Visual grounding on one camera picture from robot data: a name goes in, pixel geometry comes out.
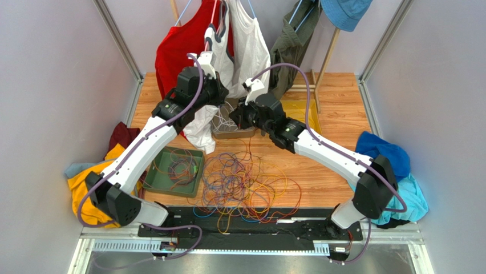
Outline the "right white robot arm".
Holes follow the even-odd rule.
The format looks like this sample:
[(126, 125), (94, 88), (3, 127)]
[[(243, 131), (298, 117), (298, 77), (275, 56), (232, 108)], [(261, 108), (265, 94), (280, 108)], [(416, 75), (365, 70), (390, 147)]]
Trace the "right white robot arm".
[(277, 147), (315, 160), (351, 183), (353, 198), (337, 205), (330, 215), (331, 222), (341, 229), (366, 217), (380, 218), (398, 193), (392, 165), (385, 156), (371, 158), (325, 139), (303, 122), (287, 116), (272, 94), (262, 94), (254, 102), (240, 100), (229, 117), (240, 129), (258, 128)]

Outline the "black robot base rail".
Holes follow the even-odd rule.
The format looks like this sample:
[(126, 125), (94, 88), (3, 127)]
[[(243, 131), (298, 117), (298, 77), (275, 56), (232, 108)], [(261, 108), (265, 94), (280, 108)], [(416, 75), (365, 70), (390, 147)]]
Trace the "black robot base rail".
[(155, 256), (199, 254), (331, 256), (345, 260), (354, 243), (366, 240), (358, 222), (340, 229), (330, 222), (329, 208), (301, 208), (280, 218), (270, 210), (269, 223), (249, 217), (223, 216), (193, 207), (172, 207), (163, 227), (138, 225), (129, 239), (97, 239), (98, 252), (143, 252)]

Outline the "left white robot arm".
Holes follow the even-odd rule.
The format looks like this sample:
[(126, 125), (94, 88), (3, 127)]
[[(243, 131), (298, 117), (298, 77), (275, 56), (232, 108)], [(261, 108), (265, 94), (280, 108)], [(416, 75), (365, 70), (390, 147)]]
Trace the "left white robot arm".
[(212, 65), (185, 67), (177, 85), (152, 111), (129, 147), (101, 173), (90, 172), (85, 183), (91, 204), (121, 226), (132, 223), (161, 226), (168, 210), (132, 194), (139, 177), (155, 157), (204, 106), (222, 104), (229, 91)]

